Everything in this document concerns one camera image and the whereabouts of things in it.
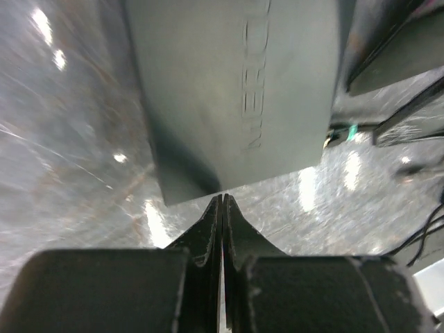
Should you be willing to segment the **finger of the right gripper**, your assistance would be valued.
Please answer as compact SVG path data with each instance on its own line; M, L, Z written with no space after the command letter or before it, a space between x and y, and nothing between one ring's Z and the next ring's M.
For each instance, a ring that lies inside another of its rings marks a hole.
M415 95L373 131L373 144L378 147L442 138L442 78Z
M391 1L347 81L366 94L443 66L443 2Z

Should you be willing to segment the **black network switch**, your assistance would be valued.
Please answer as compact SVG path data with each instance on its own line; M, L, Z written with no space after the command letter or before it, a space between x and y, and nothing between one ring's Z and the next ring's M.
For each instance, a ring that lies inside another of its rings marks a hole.
M317 165L353 1L125 1L166 205Z

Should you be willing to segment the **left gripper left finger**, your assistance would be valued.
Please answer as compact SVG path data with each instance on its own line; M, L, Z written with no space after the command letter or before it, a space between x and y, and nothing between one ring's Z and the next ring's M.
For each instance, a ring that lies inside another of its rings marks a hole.
M23 265L2 332L217 332L221 207L166 248L53 249Z

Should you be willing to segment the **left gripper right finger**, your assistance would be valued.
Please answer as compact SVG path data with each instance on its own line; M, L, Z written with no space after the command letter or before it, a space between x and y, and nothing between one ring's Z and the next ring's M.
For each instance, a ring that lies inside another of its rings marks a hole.
M435 332L408 270L389 256L291 256L222 206L226 323L232 332Z

